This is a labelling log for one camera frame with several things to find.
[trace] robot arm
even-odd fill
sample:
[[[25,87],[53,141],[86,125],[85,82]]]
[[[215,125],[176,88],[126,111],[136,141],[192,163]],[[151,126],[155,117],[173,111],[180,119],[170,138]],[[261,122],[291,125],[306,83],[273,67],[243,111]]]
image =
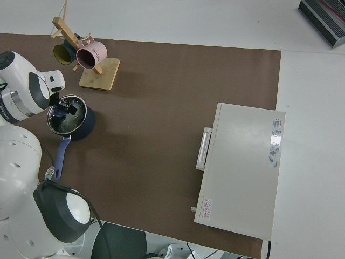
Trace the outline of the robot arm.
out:
[[[15,124],[44,111],[50,96],[65,88],[60,71],[37,71],[13,51],[0,54],[0,79],[0,125]]]
[[[0,54],[0,79],[1,258],[49,257],[87,230],[89,206],[73,192],[54,188],[52,181],[38,185],[40,143],[28,130],[11,124],[52,103],[64,107],[57,98],[64,78],[60,71],[39,72],[8,51]]]

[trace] saucepan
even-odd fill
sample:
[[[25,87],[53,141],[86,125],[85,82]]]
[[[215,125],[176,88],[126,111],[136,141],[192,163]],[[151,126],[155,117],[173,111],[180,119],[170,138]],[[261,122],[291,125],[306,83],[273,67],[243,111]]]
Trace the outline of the saucepan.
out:
[[[58,107],[52,106],[48,110],[47,123],[52,132],[63,137],[55,164],[54,179],[59,180],[62,176],[64,156],[66,148],[71,140],[80,140],[88,136],[94,125],[94,112],[86,106],[83,99],[75,95],[67,95],[60,98],[65,105],[73,105],[77,111],[75,114],[68,113]]]

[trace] pink mug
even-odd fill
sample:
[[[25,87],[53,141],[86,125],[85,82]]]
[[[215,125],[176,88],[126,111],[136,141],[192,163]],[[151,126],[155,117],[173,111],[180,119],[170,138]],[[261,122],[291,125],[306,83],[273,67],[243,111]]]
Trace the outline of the pink mug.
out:
[[[89,44],[84,45],[83,41],[89,39]],[[101,42],[95,42],[92,35],[79,40],[80,49],[77,50],[77,61],[85,69],[93,69],[107,58],[107,48]]]

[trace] white table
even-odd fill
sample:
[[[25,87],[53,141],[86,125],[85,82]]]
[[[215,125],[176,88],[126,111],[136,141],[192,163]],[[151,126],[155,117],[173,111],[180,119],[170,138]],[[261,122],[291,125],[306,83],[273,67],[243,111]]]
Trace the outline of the white table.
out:
[[[0,32],[46,35],[63,1],[2,0]],[[81,35],[282,50],[277,110],[286,112],[271,258],[345,254],[345,46],[332,50],[298,0],[71,0]]]

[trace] purple pan handle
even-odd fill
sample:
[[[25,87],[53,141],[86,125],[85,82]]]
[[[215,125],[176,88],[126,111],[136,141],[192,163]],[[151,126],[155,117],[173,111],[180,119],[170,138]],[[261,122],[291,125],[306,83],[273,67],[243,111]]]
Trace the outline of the purple pan handle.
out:
[[[54,174],[55,180],[59,180],[62,176],[65,151],[68,145],[70,144],[70,142],[71,142],[71,136],[63,137],[60,143],[60,146],[58,149],[58,155],[56,157],[56,162],[55,162],[55,174]]]

